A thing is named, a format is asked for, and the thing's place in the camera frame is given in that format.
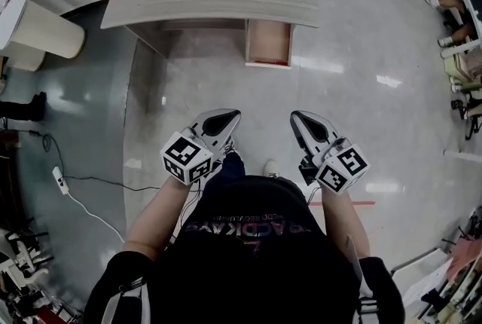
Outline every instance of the black cable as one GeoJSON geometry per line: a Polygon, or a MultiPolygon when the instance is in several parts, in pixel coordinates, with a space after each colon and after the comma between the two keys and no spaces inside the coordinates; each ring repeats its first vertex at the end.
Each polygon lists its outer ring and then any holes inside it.
{"type": "Polygon", "coordinates": [[[192,204],[194,204],[194,202],[198,201],[200,199],[200,195],[201,195],[201,180],[198,179],[197,180],[198,182],[198,188],[196,190],[196,194],[194,195],[193,199],[190,200],[183,208],[182,208],[182,211],[181,211],[181,227],[182,227],[182,220],[184,219],[184,216],[186,214],[186,212],[188,211],[188,208],[191,207],[192,204]]]}
{"type": "MultiPolygon", "coordinates": [[[[132,191],[143,191],[143,190],[148,190],[148,189],[160,190],[160,188],[155,187],[155,186],[148,186],[146,188],[131,188],[129,186],[124,185],[123,183],[109,181],[107,179],[98,178],[96,176],[85,176],[85,177],[67,176],[65,166],[64,166],[64,163],[63,163],[63,159],[62,159],[62,154],[60,152],[59,144],[57,143],[56,139],[52,136],[52,134],[49,134],[49,133],[42,134],[42,133],[39,133],[38,131],[34,131],[34,130],[15,130],[15,129],[8,129],[8,130],[17,131],[18,133],[28,133],[31,136],[36,136],[38,138],[42,138],[42,146],[43,146],[45,152],[50,152],[50,148],[52,146],[52,141],[53,141],[53,143],[55,145],[55,148],[57,149],[57,153],[59,155],[60,166],[62,167],[61,173],[62,173],[63,178],[77,179],[78,181],[86,181],[86,180],[93,179],[93,180],[96,180],[96,181],[108,183],[110,185],[121,186],[123,188],[127,188],[127,189],[132,190],[132,191]]],[[[190,190],[189,192],[194,193],[194,192],[197,192],[197,191],[199,191],[199,190],[190,190]]]]}
{"type": "Polygon", "coordinates": [[[34,130],[15,130],[15,129],[9,129],[10,131],[17,131],[18,133],[29,133],[31,136],[36,136],[38,138],[42,138],[42,147],[44,148],[45,152],[50,152],[50,147],[52,146],[52,141],[55,144],[55,147],[57,149],[57,154],[59,155],[59,160],[60,160],[60,166],[62,167],[61,173],[63,174],[65,172],[65,167],[63,164],[63,159],[62,159],[62,154],[60,153],[60,148],[55,140],[55,138],[52,136],[52,134],[46,133],[42,134],[39,133],[38,131],[34,130]]]}
{"type": "Polygon", "coordinates": [[[154,190],[160,190],[160,188],[156,188],[155,186],[148,186],[147,188],[130,188],[129,186],[126,186],[126,185],[124,185],[120,182],[109,181],[107,179],[97,178],[96,176],[85,176],[85,177],[63,176],[63,178],[77,179],[78,181],[87,181],[89,179],[93,179],[93,180],[96,180],[96,181],[109,183],[111,185],[122,186],[123,188],[128,188],[129,190],[132,190],[132,191],[143,191],[143,190],[148,190],[150,188],[154,189],[154,190]]]}
{"type": "Polygon", "coordinates": [[[460,227],[460,226],[457,226],[457,228],[460,230],[460,232],[462,233],[462,237],[463,238],[466,238],[467,237],[467,234],[463,231],[463,229],[460,227]]]}
{"type": "Polygon", "coordinates": [[[453,241],[446,240],[445,238],[442,238],[442,241],[445,242],[445,243],[450,243],[452,245],[456,245],[456,243],[454,243],[453,241]]]}

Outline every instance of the shoe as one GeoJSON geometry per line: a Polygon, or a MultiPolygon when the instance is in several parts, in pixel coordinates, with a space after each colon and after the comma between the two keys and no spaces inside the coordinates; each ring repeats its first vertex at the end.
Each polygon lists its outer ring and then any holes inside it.
{"type": "Polygon", "coordinates": [[[464,106],[464,103],[460,99],[452,100],[452,102],[450,102],[450,107],[452,107],[452,110],[457,110],[459,107],[463,107],[463,106],[464,106]]]}
{"type": "Polygon", "coordinates": [[[453,44],[451,36],[449,36],[448,38],[439,38],[437,42],[438,45],[440,45],[442,48],[450,47],[453,44]]]}
{"type": "Polygon", "coordinates": [[[34,95],[29,106],[29,117],[31,121],[39,122],[44,118],[45,103],[47,102],[47,94],[40,92],[38,95],[34,95]]]}
{"type": "Polygon", "coordinates": [[[450,82],[451,84],[462,84],[462,82],[461,82],[459,79],[454,78],[453,76],[450,76],[450,77],[449,77],[449,82],[450,82]]]}
{"type": "Polygon", "coordinates": [[[464,106],[459,107],[459,115],[460,115],[460,119],[463,121],[468,119],[467,107],[464,107],[464,106]]]}
{"type": "Polygon", "coordinates": [[[270,159],[264,165],[264,176],[275,179],[279,177],[279,166],[274,160],[270,159]]]}
{"type": "Polygon", "coordinates": [[[228,138],[226,144],[223,146],[223,154],[226,157],[230,152],[234,152],[239,155],[239,152],[236,150],[236,144],[234,143],[234,139],[232,136],[228,138]]]}
{"type": "Polygon", "coordinates": [[[452,90],[453,93],[458,93],[462,91],[462,85],[461,84],[452,84],[450,86],[450,89],[452,90]]]}
{"type": "Polygon", "coordinates": [[[425,0],[425,2],[434,9],[440,7],[440,3],[438,2],[438,0],[425,0]]]}

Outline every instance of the black boot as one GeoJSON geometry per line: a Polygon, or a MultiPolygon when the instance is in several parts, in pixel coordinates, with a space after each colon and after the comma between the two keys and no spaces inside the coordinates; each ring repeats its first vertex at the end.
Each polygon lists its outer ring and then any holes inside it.
{"type": "Polygon", "coordinates": [[[30,120],[39,122],[44,118],[45,103],[47,102],[47,94],[40,92],[38,95],[34,95],[32,101],[28,106],[30,107],[30,120]]]}
{"type": "Polygon", "coordinates": [[[46,101],[47,95],[45,92],[40,92],[39,95],[34,95],[29,104],[0,102],[0,118],[15,121],[41,121],[44,118],[46,101]]]}

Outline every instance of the person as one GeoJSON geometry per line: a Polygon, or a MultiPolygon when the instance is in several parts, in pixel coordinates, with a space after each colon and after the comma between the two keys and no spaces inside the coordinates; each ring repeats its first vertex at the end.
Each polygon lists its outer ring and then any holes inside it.
{"type": "MultiPolygon", "coordinates": [[[[322,189],[327,233],[305,196],[279,176],[270,160],[264,176],[247,176],[231,139],[221,170],[209,179],[196,208],[168,246],[190,188],[169,177],[108,263],[84,311],[102,321],[113,296],[143,279],[150,322],[277,319],[352,323],[361,309],[360,285],[349,261],[351,236],[380,322],[404,322],[401,296],[370,244],[348,193],[322,189]]],[[[119,304],[112,323],[141,322],[139,299],[119,304]]]]}
{"type": "Polygon", "coordinates": [[[34,95],[32,101],[27,104],[0,100],[0,118],[39,122],[44,118],[46,102],[47,94],[45,92],[34,95]]]}
{"type": "Polygon", "coordinates": [[[467,103],[457,99],[451,102],[452,109],[458,109],[460,120],[465,121],[473,116],[482,115],[482,99],[475,99],[468,95],[467,103]]]}
{"type": "Polygon", "coordinates": [[[440,45],[442,48],[451,47],[454,44],[462,43],[467,37],[473,38],[477,36],[474,28],[474,22],[472,21],[472,16],[469,12],[467,12],[465,4],[462,0],[425,0],[425,2],[434,9],[457,9],[460,13],[460,17],[462,18],[462,22],[464,23],[464,25],[457,29],[451,36],[438,39],[438,45],[440,45]]]}

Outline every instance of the white stool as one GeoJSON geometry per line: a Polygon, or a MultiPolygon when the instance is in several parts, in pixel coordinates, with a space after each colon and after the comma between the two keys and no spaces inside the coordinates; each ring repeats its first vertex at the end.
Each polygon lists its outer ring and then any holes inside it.
{"type": "Polygon", "coordinates": [[[45,60],[45,51],[11,41],[7,47],[0,50],[0,55],[8,57],[7,67],[37,71],[45,60]]]}
{"type": "Polygon", "coordinates": [[[0,50],[10,41],[73,59],[85,31],[30,0],[10,0],[0,13],[0,50]]]}

